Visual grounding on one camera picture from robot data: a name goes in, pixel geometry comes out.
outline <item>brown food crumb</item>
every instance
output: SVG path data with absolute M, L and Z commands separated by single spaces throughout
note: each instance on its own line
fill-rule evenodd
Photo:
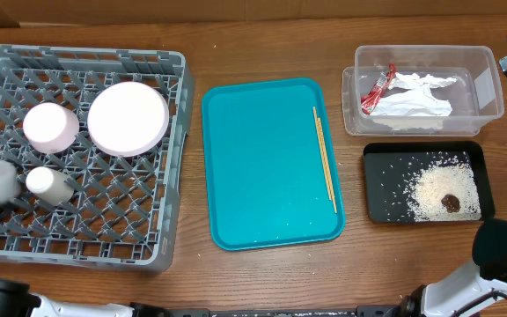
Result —
M 451 194 L 445 195 L 445 197 L 441 199 L 441 203 L 446 207 L 447 212 L 449 213 L 459 212 L 461 209 L 459 198 Z

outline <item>wooden surface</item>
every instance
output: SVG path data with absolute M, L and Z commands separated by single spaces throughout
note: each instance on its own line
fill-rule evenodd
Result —
M 441 139 L 349 136 L 342 118 L 342 71 L 353 65 L 356 48 L 365 44 L 485 45 L 500 58 L 507 55 L 506 33 L 507 16 L 0 29 L 0 43 L 178 50 L 196 78 L 172 267 L 153 275 L 0 263 L 0 277 L 28 282 L 32 291 L 52 299 L 78 303 L 134 300 L 216 310 L 397 304 L 400 295 L 435 283 L 470 259 L 479 224 L 374 225 L 367 218 L 364 146 Z M 324 92 L 347 213 L 345 230 L 328 243 L 225 252 L 209 232 L 202 96 L 218 85 L 287 77 L 310 77 Z M 507 100 L 507 79 L 501 80 Z M 507 106 L 503 118 L 484 127 L 474 141 L 484 150 L 496 215 L 507 219 Z M 507 304 L 486 314 L 507 315 Z

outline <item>dish rack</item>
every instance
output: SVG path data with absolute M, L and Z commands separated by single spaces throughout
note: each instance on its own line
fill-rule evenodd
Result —
M 123 81 L 153 87 L 170 111 L 160 143 L 132 158 L 100 151 L 87 130 L 95 97 Z M 0 45 L 0 159 L 17 168 L 23 187 L 0 212 L 0 261 L 168 269 L 194 91 L 178 52 Z M 26 112 L 43 101 L 79 119 L 76 141 L 66 151 L 39 153 L 25 138 Z M 37 166 L 68 174 L 72 199 L 54 207 L 25 190 L 26 175 Z

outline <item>crumpled paper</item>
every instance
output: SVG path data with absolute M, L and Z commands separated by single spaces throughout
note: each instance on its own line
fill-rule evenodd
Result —
M 396 73 L 388 89 L 408 89 L 407 92 L 397 93 L 381 98 L 371 115 L 400 115 L 400 116 L 448 116 L 451 104 L 447 100 L 438 100 L 431 94 L 431 89 L 446 87 L 457 81 L 456 78 L 439 78 L 418 74 L 404 75 Z M 400 120 L 375 120 L 390 126 L 393 129 L 441 129 L 442 121 L 400 122 Z

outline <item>plastic tray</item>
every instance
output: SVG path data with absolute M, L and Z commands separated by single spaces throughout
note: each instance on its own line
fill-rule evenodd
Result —
M 328 200 L 312 107 L 322 120 L 337 214 Z M 210 90 L 202 100 L 210 231 L 236 251 L 331 240 L 345 213 L 318 84 L 284 79 Z
M 98 150 L 87 132 L 97 94 L 121 81 L 150 85 L 165 97 L 170 124 L 161 142 L 133 158 Z M 18 180 L 36 166 L 70 175 L 74 197 L 57 208 L 25 191 L 0 214 L 0 261 L 167 269 L 179 214 L 180 160 L 195 83 L 178 52 L 0 45 L 0 159 Z M 44 155 L 25 140 L 22 120 L 42 101 L 80 121 L 77 141 Z
M 408 194 L 404 194 L 404 186 L 401 188 L 399 185 L 404 185 L 407 173 L 417 172 L 427 165 L 432 157 L 447 157 L 446 153 L 457 155 L 460 162 L 470 164 L 481 207 L 480 220 L 493 218 L 496 208 L 482 148 L 472 141 L 376 143 L 365 146 L 364 171 L 369 218 L 375 223 L 423 222 L 415 221 L 413 212 L 408 208 L 408 204 L 404 203 Z
M 448 116 L 367 115 L 361 97 L 393 63 L 403 74 L 454 77 L 457 82 L 432 89 L 448 100 Z M 482 126 L 502 117 L 499 71 L 490 48 L 482 46 L 376 45 L 356 51 L 355 66 L 343 72 L 342 104 L 346 130 L 353 136 L 474 136 Z M 392 89 L 385 97 L 403 92 Z

